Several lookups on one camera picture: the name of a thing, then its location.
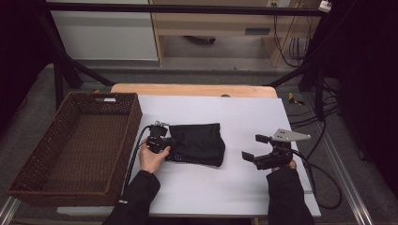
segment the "person's right hand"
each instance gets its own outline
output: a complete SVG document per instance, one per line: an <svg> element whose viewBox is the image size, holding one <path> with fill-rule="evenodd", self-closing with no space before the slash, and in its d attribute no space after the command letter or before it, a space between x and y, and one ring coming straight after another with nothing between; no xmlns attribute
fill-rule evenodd
<svg viewBox="0 0 398 225"><path fill-rule="evenodd" d="M294 159L292 159L290 161L289 167L290 167L290 169L296 169L298 167L298 165L296 164L296 161ZM275 168L272 168L271 171L274 172L274 171L278 171L279 169L280 169L280 167L275 167Z"/></svg>
<svg viewBox="0 0 398 225"><path fill-rule="evenodd" d="M141 149L140 149L140 165L141 170L147 171L149 173L154 173L161 166L161 162L169 155L170 146L166 147L161 153L153 153L146 146L146 139L142 141Z"/></svg>

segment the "wicker basket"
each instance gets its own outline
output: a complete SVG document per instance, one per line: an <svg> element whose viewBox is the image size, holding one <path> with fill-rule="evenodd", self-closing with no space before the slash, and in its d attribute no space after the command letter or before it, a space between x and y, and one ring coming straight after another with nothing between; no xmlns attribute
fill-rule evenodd
<svg viewBox="0 0 398 225"><path fill-rule="evenodd" d="M115 205L141 117L135 93L69 94L8 195L32 206Z"/></svg>

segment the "white tabletop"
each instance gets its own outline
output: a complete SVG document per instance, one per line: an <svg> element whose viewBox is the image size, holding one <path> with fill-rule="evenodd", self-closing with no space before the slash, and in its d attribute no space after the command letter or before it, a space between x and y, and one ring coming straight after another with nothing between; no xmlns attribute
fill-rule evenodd
<svg viewBox="0 0 398 225"><path fill-rule="evenodd" d="M278 98L260 97L161 97L139 96L143 118L139 132L156 121L170 125L221 124L225 142L220 168L166 161L156 176L161 190L152 202L153 217L262 217L268 212L270 170L257 171L242 159L241 152L255 156L271 151L270 144L254 136L271 136L278 128L290 129ZM320 217L308 176L299 158L298 174L305 200L314 217ZM136 158L132 176L139 171ZM72 216L107 216L112 207L60 207L58 213Z"/></svg>

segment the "white plug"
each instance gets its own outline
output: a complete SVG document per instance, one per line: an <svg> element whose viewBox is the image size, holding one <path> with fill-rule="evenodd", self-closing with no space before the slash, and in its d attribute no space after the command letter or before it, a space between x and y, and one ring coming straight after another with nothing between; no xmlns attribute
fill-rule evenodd
<svg viewBox="0 0 398 225"><path fill-rule="evenodd" d="M328 1L322 1L321 5L319 5L319 10L324 11L324 12L330 12L331 9L331 2Z"/></svg>

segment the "black jacket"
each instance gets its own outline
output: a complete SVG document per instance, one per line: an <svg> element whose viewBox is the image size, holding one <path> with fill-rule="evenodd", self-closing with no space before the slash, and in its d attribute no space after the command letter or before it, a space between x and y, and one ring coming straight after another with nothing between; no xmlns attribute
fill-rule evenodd
<svg viewBox="0 0 398 225"><path fill-rule="evenodd" d="M267 176L269 225L312 225L313 217L305 204L304 191L296 170L281 168ZM139 171L102 225L144 225L149 206L161 183L152 173Z"/></svg>

